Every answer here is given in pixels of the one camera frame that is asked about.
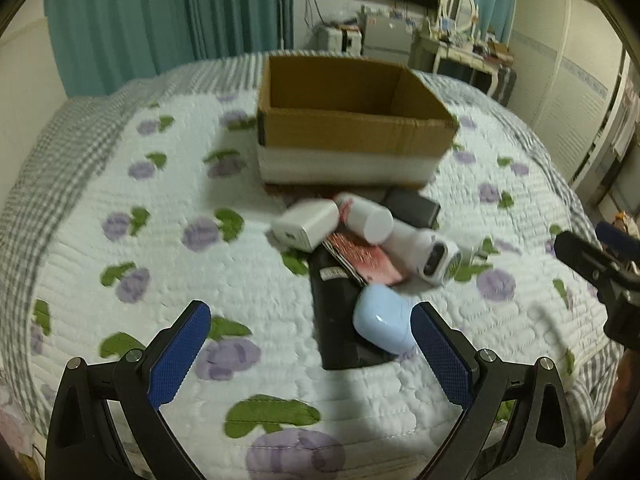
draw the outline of blue gripper pad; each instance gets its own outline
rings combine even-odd
[[[211,312],[206,303],[192,301],[188,308],[191,308],[192,312],[186,320],[180,316],[178,321],[167,329],[174,333],[169,334],[172,336],[171,339],[149,370],[147,397],[156,411],[162,404],[174,400],[178,388],[211,330]]]
[[[471,343],[462,332],[450,329],[427,302],[412,309],[411,332],[449,402],[468,409],[474,401],[474,367],[478,370]]]

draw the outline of white deodorant bottle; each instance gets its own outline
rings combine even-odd
[[[380,245],[389,238],[394,229],[389,209],[351,193],[340,193],[334,200],[340,209],[340,220],[359,237],[371,245]]]
[[[455,242],[437,231],[416,229],[399,220],[394,221],[394,230],[382,248],[407,270],[436,286],[453,278],[462,262]]]

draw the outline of screw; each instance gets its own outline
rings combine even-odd
[[[489,350],[488,348],[483,348],[481,351],[479,351],[479,355],[482,361],[485,361],[487,363],[493,363],[498,358],[495,352],[493,350]]]
[[[540,366],[542,366],[545,370],[553,370],[554,362],[548,357],[543,357],[540,359]]]
[[[72,357],[71,359],[69,359],[68,363],[66,364],[66,367],[69,368],[69,370],[75,370],[81,364],[82,364],[82,359],[81,358]]]
[[[127,354],[125,355],[125,358],[130,363],[137,363],[142,358],[142,352],[137,348],[134,348],[133,350],[129,350],[127,352]]]

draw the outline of white electric shaver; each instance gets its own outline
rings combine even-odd
[[[382,248],[408,271],[431,285],[445,285],[460,268],[462,252],[452,240],[430,229],[416,229],[394,220],[391,236]]]

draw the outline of open cardboard box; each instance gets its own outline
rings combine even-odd
[[[326,56],[265,63],[258,160],[268,184],[424,186],[457,129],[401,65]]]

